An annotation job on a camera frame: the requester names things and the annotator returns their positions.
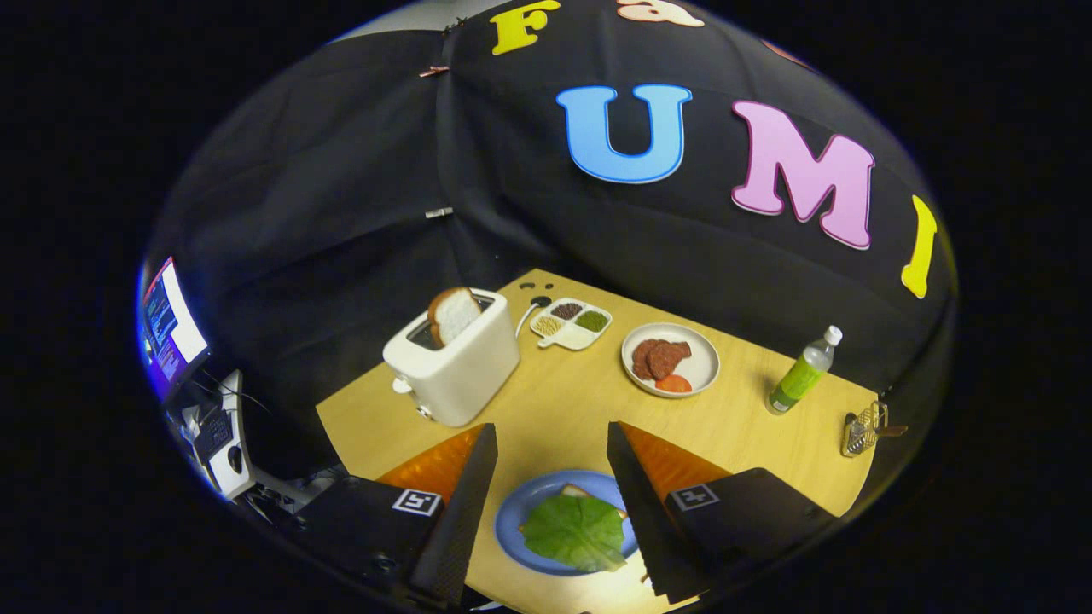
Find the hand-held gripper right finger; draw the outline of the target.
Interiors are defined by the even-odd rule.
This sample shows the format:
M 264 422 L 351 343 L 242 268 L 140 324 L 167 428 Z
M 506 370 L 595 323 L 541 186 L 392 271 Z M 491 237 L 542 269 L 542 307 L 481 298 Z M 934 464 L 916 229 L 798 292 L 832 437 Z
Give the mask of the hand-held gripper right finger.
M 729 472 L 632 424 L 608 425 L 606 454 L 653 591 L 672 604 L 752 583 L 838 524 L 761 467 Z

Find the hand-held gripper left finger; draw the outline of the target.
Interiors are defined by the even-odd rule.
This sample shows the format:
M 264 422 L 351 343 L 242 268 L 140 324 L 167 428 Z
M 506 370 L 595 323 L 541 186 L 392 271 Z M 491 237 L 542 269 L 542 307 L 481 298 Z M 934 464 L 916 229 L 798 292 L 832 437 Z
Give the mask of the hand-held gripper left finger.
M 497 459 L 484 423 L 381 479 L 340 479 L 296 513 L 295 545 L 399 609 L 456 609 Z

